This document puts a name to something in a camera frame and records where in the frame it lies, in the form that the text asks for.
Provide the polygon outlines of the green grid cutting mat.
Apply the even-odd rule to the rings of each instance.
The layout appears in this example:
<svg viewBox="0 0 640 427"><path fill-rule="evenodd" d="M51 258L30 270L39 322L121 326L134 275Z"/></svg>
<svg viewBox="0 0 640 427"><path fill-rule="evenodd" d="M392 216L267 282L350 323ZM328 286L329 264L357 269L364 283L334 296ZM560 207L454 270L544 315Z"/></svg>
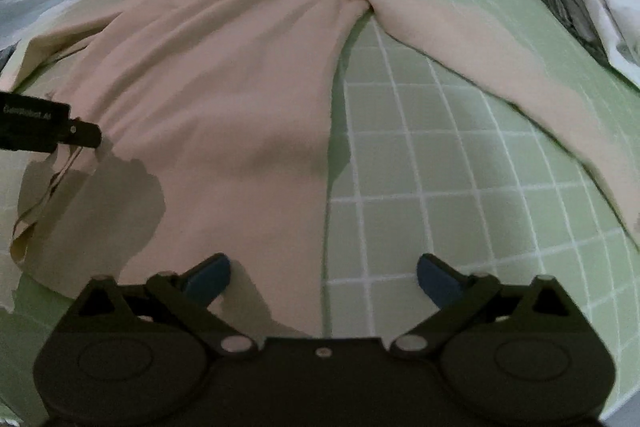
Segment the green grid cutting mat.
<svg viewBox="0 0 640 427"><path fill-rule="evenodd" d="M497 17L639 172L638 90L539 0L446 1ZM420 251L511 284L550 273L612 352L613 420L639 393L639 248L589 173L515 107L387 37L371 15L350 38L334 88L324 331L386 340L435 311L411 276ZM37 425L32 362L68 300L1 270L1 304L14 304L1 306L1 418Z"/></svg>

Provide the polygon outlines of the beige pink long-sleeve garment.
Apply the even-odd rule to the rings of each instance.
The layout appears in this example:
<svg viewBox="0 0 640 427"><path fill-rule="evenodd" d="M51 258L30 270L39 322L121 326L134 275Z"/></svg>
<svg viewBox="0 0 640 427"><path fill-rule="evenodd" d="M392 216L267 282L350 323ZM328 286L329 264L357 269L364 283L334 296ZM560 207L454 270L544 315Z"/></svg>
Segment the beige pink long-sleeve garment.
<svg viewBox="0 0 640 427"><path fill-rule="evenodd" d="M90 277L137 284L222 251L267 309L259 334L321 331L331 83L367 11L384 30L518 106L591 171L631 234L639 180L572 90L492 16L440 0L122 0L33 38L11 80L62 51L54 92L97 148L62 145L25 173L9 252L66 297Z"/></svg>

